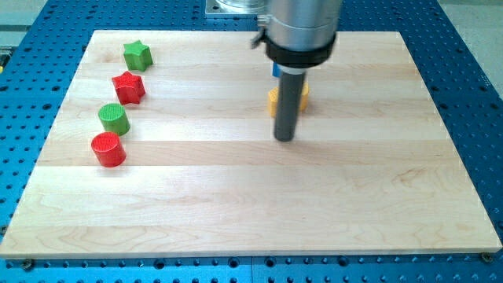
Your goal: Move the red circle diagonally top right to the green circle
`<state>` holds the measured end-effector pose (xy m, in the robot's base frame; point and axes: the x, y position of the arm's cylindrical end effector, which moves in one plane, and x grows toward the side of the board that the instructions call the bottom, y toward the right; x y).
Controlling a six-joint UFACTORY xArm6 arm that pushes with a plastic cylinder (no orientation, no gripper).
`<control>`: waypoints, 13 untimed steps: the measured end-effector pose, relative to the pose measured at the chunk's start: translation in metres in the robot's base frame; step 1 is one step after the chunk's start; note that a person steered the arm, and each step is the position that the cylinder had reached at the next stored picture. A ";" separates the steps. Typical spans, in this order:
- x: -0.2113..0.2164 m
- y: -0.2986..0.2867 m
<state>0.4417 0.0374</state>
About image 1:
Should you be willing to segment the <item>black collar tool mount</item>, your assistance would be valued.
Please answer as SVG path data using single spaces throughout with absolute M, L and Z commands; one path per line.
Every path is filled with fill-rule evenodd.
M 274 43 L 267 35 L 266 29 L 261 28 L 259 33 L 251 40 L 251 48 L 257 48 L 261 43 L 266 44 L 266 55 L 273 62 L 288 68 L 312 68 L 323 64 L 332 55 L 332 49 L 336 42 L 336 35 L 331 37 L 323 47 L 308 50 L 287 50 Z

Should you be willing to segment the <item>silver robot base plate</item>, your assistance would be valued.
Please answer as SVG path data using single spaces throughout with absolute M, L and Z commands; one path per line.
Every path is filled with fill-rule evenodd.
M 267 0 L 206 0 L 205 15 L 210 18 L 254 17 L 263 13 Z

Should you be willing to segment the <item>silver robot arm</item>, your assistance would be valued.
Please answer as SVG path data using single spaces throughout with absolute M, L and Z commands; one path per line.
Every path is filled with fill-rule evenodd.
M 273 0 L 268 2 L 251 48 L 266 45 L 266 55 L 280 69 L 274 137 L 290 142 L 307 70 L 327 61 L 337 39 L 341 0 Z

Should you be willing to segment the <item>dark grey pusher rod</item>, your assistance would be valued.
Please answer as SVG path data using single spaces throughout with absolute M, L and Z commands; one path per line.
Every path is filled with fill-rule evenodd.
M 274 122 L 274 137 L 280 142 L 290 142 L 296 132 L 305 68 L 279 67 L 277 109 Z

